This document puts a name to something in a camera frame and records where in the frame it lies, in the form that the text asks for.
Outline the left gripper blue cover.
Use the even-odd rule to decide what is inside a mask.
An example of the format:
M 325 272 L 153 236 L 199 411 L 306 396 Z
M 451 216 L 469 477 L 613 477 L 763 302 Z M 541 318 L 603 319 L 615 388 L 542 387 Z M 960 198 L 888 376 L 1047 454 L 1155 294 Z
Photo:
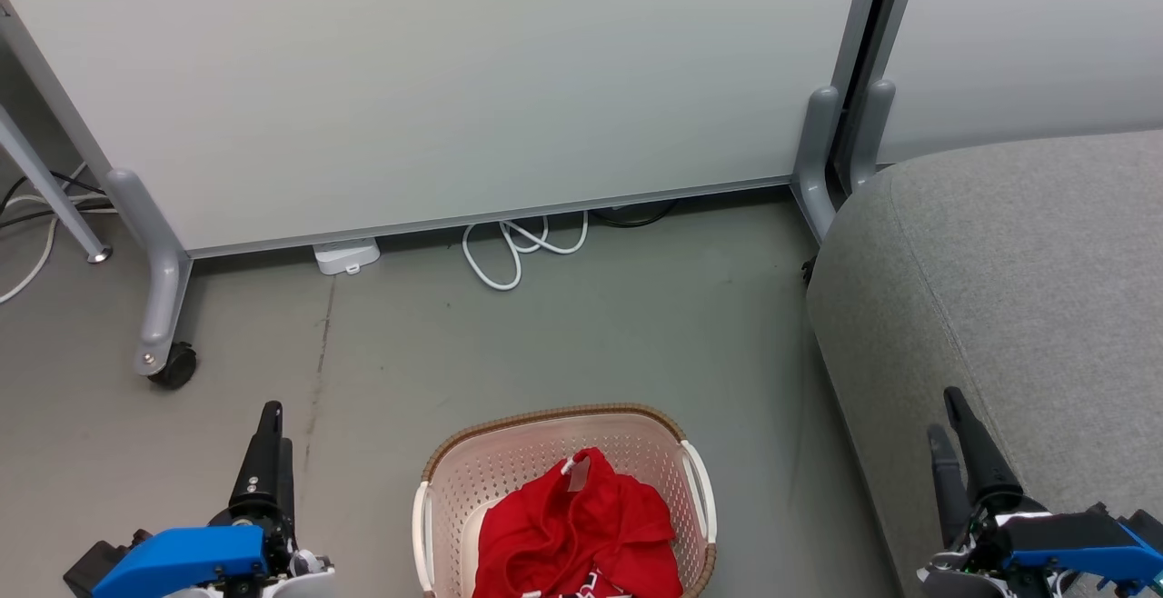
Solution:
M 204 527 L 99 541 L 64 574 L 74 597 L 331 597 L 333 564 L 297 543 L 293 442 L 267 401 L 229 508 Z

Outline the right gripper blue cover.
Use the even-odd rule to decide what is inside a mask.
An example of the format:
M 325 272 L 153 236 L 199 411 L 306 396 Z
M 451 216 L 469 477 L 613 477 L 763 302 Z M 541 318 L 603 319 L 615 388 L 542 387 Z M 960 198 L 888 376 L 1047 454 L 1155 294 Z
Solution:
M 1110 515 L 1103 503 L 1053 513 L 1026 497 L 959 387 L 944 387 L 944 407 L 959 437 L 927 429 L 943 551 L 916 571 L 926 597 L 1063 597 L 1085 578 L 1116 597 L 1160 596 L 1160 520 L 1143 510 Z

